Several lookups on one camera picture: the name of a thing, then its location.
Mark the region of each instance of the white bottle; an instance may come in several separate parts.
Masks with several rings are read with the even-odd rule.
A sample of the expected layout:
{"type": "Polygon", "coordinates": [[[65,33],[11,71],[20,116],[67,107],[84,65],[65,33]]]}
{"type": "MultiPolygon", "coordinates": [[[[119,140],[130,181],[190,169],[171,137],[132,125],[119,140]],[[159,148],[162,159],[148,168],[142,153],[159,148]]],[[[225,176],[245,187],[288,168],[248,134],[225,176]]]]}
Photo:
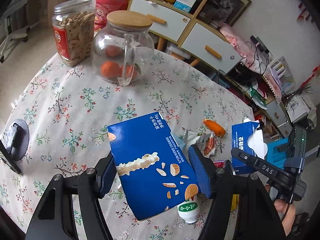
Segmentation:
{"type": "Polygon", "coordinates": [[[186,224],[192,225],[197,222],[200,209],[196,195],[178,205],[177,208],[179,216],[185,220],[186,224]]]}

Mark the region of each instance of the green label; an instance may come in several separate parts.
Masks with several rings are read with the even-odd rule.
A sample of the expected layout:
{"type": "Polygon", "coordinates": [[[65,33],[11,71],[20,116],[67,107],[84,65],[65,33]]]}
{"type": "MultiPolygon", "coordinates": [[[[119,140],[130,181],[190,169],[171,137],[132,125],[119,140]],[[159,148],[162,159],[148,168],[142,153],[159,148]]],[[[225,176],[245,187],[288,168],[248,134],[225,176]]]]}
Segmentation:
{"type": "Polygon", "coordinates": [[[186,203],[186,204],[179,206],[179,211],[188,212],[188,211],[195,210],[197,207],[198,207],[198,204],[195,202],[186,203]]]}

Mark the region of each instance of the round table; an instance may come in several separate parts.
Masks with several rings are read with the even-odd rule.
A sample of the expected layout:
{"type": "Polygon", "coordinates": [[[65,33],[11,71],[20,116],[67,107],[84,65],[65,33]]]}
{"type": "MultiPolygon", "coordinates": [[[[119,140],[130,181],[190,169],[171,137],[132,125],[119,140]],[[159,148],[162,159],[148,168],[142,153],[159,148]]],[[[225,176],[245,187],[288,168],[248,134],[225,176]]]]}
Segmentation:
{"type": "MultiPolygon", "coordinates": [[[[147,75],[126,87],[102,80],[90,62],[87,59],[71,68],[54,55],[27,86],[7,122],[8,127],[22,118],[30,131],[28,150],[18,162],[23,174],[0,164],[0,205],[24,232],[55,174],[79,175],[109,153],[108,125],[159,111],[172,132],[183,138],[185,130],[206,132],[203,119],[216,120],[227,133],[222,153],[217,151],[214,159],[225,160],[231,158],[231,125],[253,117],[252,109],[231,92],[157,50],[147,75]]],[[[184,224],[176,208],[137,221],[124,192],[117,189],[119,184],[116,176],[111,191],[100,200],[114,239],[198,238],[211,200],[198,198],[201,213],[194,225],[184,224]]],[[[79,238],[86,239],[78,198],[73,199],[79,238]]],[[[231,228],[235,217],[232,212],[231,228]]],[[[232,235],[233,230],[228,230],[226,239],[232,235]]]]}

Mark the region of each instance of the glass pitcher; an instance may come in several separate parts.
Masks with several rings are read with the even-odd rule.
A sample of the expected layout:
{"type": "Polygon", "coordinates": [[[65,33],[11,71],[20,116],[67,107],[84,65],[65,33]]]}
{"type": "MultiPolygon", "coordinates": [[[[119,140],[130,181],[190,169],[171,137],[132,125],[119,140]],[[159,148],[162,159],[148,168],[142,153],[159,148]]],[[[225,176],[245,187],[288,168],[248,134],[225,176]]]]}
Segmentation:
{"type": "Polygon", "coordinates": [[[148,17],[137,12],[109,13],[107,26],[93,39],[91,56],[96,73],[121,86],[142,77],[155,49],[148,34],[151,25],[148,17]]]}

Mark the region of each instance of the cardboard box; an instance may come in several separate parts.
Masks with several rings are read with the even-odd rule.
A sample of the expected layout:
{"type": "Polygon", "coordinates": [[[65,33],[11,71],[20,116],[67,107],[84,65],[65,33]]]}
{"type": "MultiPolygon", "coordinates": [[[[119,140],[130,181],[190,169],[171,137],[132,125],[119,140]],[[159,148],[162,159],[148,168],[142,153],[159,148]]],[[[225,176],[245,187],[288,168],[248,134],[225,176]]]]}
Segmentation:
{"type": "Polygon", "coordinates": [[[195,2],[196,0],[176,0],[173,6],[185,12],[190,12],[195,2]]]}
{"type": "Polygon", "coordinates": [[[128,205],[139,221],[200,192],[192,167],[159,112],[110,125],[108,136],[128,205]]]}
{"type": "MultiPolygon", "coordinates": [[[[256,156],[254,150],[248,146],[248,140],[258,126],[259,123],[257,122],[244,122],[232,125],[232,148],[237,147],[240,150],[245,151],[246,153],[256,156]]],[[[236,174],[248,174],[256,171],[254,168],[247,166],[245,163],[235,157],[232,157],[231,163],[233,168],[235,169],[236,174]]]]}

